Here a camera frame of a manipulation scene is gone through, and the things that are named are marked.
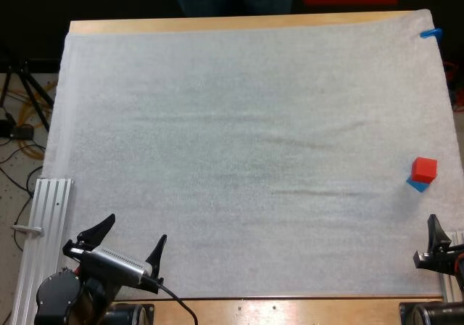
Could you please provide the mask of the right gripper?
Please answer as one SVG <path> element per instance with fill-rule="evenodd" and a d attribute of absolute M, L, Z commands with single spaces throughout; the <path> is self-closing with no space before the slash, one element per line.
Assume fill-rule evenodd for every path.
<path fill-rule="evenodd" d="M 463 276 L 463 245 L 450 247 L 452 240 L 445 234 L 435 214 L 430 214 L 427 224 L 428 252 L 415 252 L 415 267 L 450 276 Z"/>

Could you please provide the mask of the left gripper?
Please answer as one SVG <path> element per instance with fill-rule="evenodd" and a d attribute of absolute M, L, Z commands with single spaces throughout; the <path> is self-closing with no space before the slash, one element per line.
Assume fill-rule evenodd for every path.
<path fill-rule="evenodd" d="M 164 285 L 164 279 L 159 277 L 159 272 L 167 235 L 160 237 L 146 260 L 135 260 L 100 246 L 114 223 L 115 214 L 112 213 L 102 222 L 80 232 L 77 241 L 82 247 L 70 240 L 63 247 L 64 255 L 77 260 L 81 271 L 95 279 L 157 294 L 158 289 Z"/>

